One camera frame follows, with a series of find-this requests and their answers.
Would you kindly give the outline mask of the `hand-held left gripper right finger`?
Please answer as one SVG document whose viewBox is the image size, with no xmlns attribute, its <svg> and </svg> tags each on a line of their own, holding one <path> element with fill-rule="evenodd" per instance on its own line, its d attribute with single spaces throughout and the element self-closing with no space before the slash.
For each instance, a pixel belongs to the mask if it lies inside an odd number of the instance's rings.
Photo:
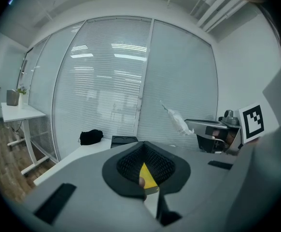
<svg viewBox="0 0 281 232">
<path fill-rule="evenodd" d="M 225 178 L 235 157 L 144 143 L 145 164 L 160 189 L 155 218 L 144 230 L 223 232 L 230 202 L 223 203 Z"/>
</svg>

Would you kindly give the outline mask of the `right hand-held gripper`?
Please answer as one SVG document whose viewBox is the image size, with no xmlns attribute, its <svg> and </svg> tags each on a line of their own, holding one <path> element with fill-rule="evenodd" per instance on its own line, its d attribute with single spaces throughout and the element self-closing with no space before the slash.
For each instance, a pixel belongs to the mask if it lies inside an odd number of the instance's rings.
<svg viewBox="0 0 281 232">
<path fill-rule="evenodd" d="M 255 143 L 264 135 L 264 121 L 260 104 L 238 110 L 227 110 L 218 121 L 186 119 L 189 130 L 197 134 L 198 146 L 207 153 L 223 151 L 237 155 L 248 143 Z"/>
</svg>

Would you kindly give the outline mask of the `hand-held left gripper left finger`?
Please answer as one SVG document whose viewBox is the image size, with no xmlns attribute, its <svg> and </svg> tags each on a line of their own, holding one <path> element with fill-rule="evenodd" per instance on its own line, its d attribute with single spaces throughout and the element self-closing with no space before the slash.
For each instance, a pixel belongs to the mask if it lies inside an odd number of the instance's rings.
<svg viewBox="0 0 281 232">
<path fill-rule="evenodd" d="M 132 147 L 122 145 L 74 160 L 39 184 L 23 206 L 35 212 L 63 183 L 75 192 L 55 219 L 59 232 L 154 232 L 162 225 L 140 199 L 115 193 L 102 177 L 102 166 L 110 157 Z"/>
</svg>

